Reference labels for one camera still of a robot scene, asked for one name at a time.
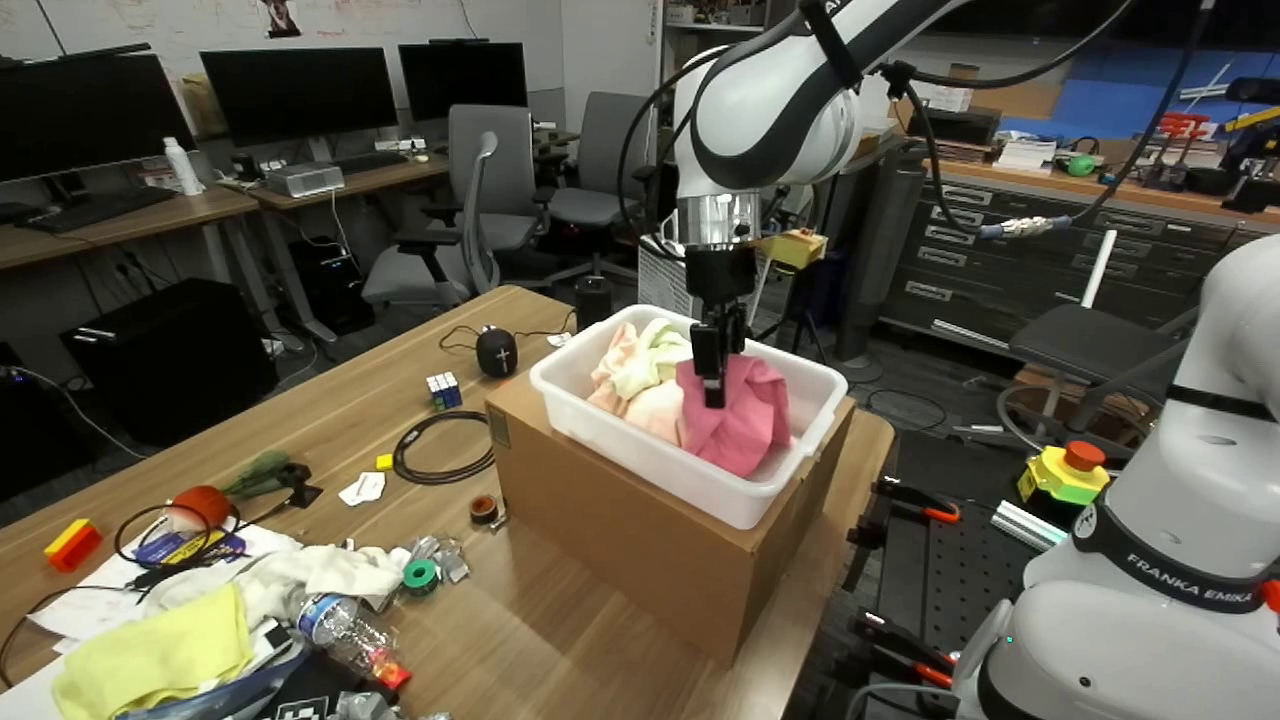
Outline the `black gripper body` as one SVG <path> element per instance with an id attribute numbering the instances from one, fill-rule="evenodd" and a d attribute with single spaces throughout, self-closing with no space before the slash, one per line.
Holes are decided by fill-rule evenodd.
<path id="1" fill-rule="evenodd" d="M 735 302 L 757 283 L 757 249 L 752 242 L 730 242 L 707 249 L 697 242 L 684 250 L 684 286 L 704 302 Z"/>

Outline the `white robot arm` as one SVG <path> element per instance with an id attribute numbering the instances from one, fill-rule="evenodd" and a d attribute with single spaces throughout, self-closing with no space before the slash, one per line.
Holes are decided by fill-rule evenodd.
<path id="1" fill-rule="evenodd" d="M 965 0 L 798 0 L 782 22 L 730 42 L 676 85 L 676 241 L 697 295 L 691 372 L 704 409 L 730 404 L 743 353 L 752 241 L 763 194 L 844 172 L 868 141 L 860 85 Z"/>

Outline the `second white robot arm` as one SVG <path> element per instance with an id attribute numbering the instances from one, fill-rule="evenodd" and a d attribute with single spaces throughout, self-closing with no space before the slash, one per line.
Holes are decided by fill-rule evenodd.
<path id="1" fill-rule="evenodd" d="M 958 720 L 1280 720 L 1280 237 L 1212 263 L 1158 427 L 972 630 Z"/>

